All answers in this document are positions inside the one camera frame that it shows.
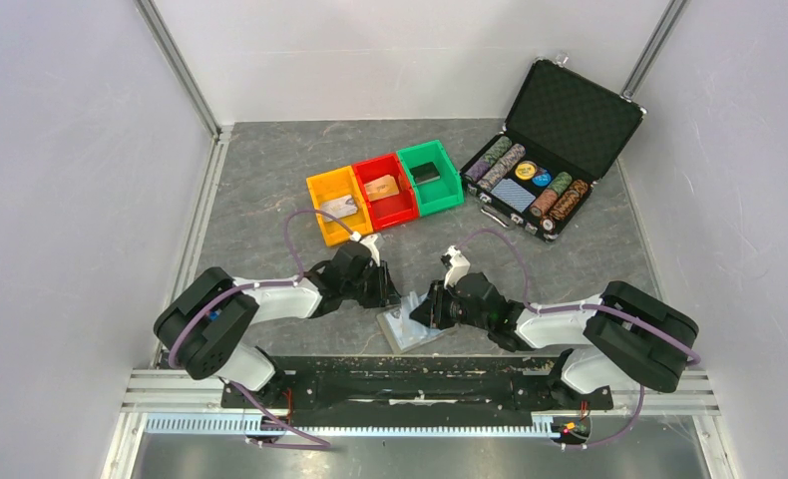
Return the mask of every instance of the gray floor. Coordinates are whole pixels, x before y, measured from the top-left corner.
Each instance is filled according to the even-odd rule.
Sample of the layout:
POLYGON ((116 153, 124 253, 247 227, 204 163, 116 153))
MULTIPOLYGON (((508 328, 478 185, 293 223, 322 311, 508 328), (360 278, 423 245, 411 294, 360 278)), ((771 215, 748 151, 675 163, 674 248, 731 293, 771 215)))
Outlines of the gray floor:
MULTIPOLYGON (((501 120, 394 120, 292 122, 236 125, 199 268, 219 265, 248 278, 286 277, 296 266, 282 242, 282 221, 311 208, 306 177, 402 148, 439 139, 457 167, 463 166, 501 128, 501 120)), ((478 202, 465 204, 383 232, 382 256, 398 290, 426 292, 443 276, 447 246, 481 228, 501 228, 482 215, 478 202)), ((312 216, 292 221, 292 238, 309 266, 332 257, 312 216)), ((637 223, 618 166, 596 185, 591 199, 559 240, 546 244, 520 229, 507 235, 531 274, 529 300, 559 302, 595 294, 613 279, 654 292, 637 223)), ((522 274, 511 253, 493 237, 474 239, 464 251, 500 292, 520 300, 522 274)), ((344 304, 316 319, 258 324, 245 342, 271 354, 380 354, 391 348, 375 311, 344 304)), ((485 333, 463 327, 412 353, 502 354, 485 333)))
MULTIPOLYGON (((294 264, 281 224, 310 208, 305 178, 398 149, 440 139, 461 167, 497 131, 499 120, 425 120, 242 124, 235 127, 200 257, 249 278, 286 277, 294 264)), ((498 228, 477 202, 383 233, 382 254, 401 293, 425 292, 443 273, 439 257, 450 244, 480 228, 498 228)), ((307 265, 330 258, 313 217, 295 219, 292 237, 307 265)), ((574 224, 553 244, 507 231, 528 263, 529 300, 558 302, 602 291, 612 279, 655 293, 643 243, 617 166, 596 186, 574 224)), ((465 250, 506 297, 521 299, 522 275, 496 239, 476 239, 465 250)), ((345 305, 317 319, 258 324, 245 342, 271 354, 386 354, 391 348, 377 311, 345 305)), ((463 327, 414 353, 502 354, 485 333, 463 327)), ((623 418, 596 418, 602 438, 623 418)), ((643 417, 625 438, 602 449, 561 453, 540 439, 336 438, 334 452, 260 451, 240 438, 148 435, 135 477, 708 477, 690 418, 643 417)))

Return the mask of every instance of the black box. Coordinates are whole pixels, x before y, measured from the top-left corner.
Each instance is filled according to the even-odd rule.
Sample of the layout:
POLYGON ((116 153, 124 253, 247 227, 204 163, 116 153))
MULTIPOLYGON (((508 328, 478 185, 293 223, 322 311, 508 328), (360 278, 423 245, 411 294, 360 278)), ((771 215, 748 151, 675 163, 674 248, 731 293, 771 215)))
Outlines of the black box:
MULTIPOLYGON (((483 212, 499 223, 506 227, 508 224, 521 226, 545 241, 555 240, 582 208, 595 189, 596 181, 617 160, 645 114, 646 110, 640 105, 572 72, 563 63, 538 59, 524 80, 503 131, 462 168, 462 182, 468 193, 484 203, 483 212), (536 197, 535 201, 546 186, 537 186, 533 180, 523 180, 516 175, 515 170, 523 161, 535 163, 540 167, 539 172, 546 169, 553 179, 565 172, 573 180, 582 180, 588 185, 586 189, 582 188, 582 184, 576 185, 577 190, 585 190, 581 195, 567 193, 578 197, 578 202, 569 213, 567 209, 550 209, 538 218, 530 210, 531 205, 522 212, 517 211, 492 194, 491 190, 496 185, 483 188, 479 185, 479 179, 466 176, 483 154, 504 136, 512 144, 526 148, 526 154, 515 162, 503 179, 511 179, 523 187, 523 190, 536 197)), ((521 201, 525 202, 528 196, 522 196, 524 198, 521 201)))

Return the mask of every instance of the white wall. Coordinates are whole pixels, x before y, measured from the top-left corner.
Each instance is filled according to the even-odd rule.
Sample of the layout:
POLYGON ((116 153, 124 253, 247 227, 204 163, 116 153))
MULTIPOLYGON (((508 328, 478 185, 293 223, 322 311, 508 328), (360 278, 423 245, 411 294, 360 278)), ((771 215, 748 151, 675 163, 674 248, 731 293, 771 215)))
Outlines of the white wall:
POLYGON ((133 2, 0 1, 0 479, 100 474, 208 148, 133 2))
POLYGON ((667 0, 157 0, 223 123, 505 117, 559 50, 618 91, 667 0))
POLYGON ((624 154, 746 478, 788 477, 788 1, 692 2, 624 154))

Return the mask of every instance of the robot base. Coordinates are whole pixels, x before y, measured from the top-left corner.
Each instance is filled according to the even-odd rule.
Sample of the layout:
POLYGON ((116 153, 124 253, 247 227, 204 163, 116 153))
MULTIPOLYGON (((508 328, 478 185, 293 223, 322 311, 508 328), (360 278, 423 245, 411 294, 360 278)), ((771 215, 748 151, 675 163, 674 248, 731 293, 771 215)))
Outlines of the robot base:
MULTIPOLYGON (((574 399, 551 394, 555 357, 271 356, 277 375, 256 395, 289 409, 295 426, 527 426, 532 413, 611 410, 603 387, 574 399)), ((221 407, 252 408, 226 388, 221 407)))

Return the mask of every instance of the case handle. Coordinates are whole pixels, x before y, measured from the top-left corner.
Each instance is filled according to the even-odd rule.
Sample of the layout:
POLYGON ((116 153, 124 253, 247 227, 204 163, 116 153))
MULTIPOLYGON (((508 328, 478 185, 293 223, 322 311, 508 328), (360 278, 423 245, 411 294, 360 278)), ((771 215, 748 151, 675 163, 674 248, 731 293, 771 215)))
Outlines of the case handle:
POLYGON ((503 221, 502 218, 497 216, 496 210, 494 210, 493 208, 481 207, 480 210, 482 211, 483 215, 485 215, 488 218, 490 218, 490 219, 494 220, 495 222, 499 223, 501 227, 503 227, 505 229, 507 229, 509 227, 509 225, 505 221, 503 221))

